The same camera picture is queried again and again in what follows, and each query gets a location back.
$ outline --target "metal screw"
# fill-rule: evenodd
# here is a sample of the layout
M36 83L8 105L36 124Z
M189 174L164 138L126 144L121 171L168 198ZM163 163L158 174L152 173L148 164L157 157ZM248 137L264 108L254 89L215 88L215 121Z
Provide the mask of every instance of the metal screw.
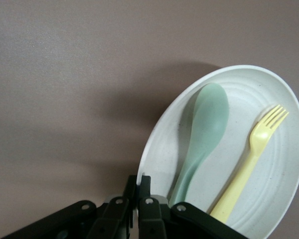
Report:
M146 198L145 203L146 204L152 204L152 203L154 203L154 200L152 198Z
M56 238L55 239L66 239L69 235L69 232L67 230L64 230L64 231L60 231L58 233L58 235L56 235Z
M123 203L123 199L122 198L119 198L115 201L116 204L122 204Z
M81 207L82 210L87 210L87 209L89 209L89 208L90 208L90 205L88 205L88 204L84 204L84 205Z
M177 210L179 210L180 212L183 212L186 210L186 207L184 205L178 205Z

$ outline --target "spoon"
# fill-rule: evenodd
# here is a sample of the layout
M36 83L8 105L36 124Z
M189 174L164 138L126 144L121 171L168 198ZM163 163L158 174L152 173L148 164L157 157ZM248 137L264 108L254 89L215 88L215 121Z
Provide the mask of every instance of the spoon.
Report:
M188 151L169 201L170 207L185 200L196 169L223 137L228 116L229 105L225 90L215 83L204 86L195 102Z

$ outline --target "plate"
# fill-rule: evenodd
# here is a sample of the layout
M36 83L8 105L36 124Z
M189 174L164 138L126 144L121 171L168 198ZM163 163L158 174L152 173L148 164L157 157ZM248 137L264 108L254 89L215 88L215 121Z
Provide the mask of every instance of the plate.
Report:
M225 134L197 169L186 201L209 212L249 150L257 120L280 104L290 114L259 159L227 225L250 239L267 238L286 213L299 184L299 102L287 83L257 66L214 71L194 82L166 109L142 154L137 184L151 177L151 193L169 198L188 149L194 95L208 83L220 84L229 102Z

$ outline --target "yellow fork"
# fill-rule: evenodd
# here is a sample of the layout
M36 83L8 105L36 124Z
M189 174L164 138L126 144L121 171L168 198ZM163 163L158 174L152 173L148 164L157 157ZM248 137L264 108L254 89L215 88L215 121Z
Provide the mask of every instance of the yellow fork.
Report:
M288 114L277 105L256 124L249 137L250 153L213 208L211 216L226 223L270 137Z

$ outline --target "gray surface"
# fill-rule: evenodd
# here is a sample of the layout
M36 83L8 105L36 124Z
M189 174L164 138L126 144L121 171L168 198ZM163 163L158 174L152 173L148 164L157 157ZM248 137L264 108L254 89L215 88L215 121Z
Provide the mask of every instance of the gray surface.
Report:
M299 99L299 1L0 0L0 237L120 193L171 101L237 64ZM299 189L270 236L290 238Z

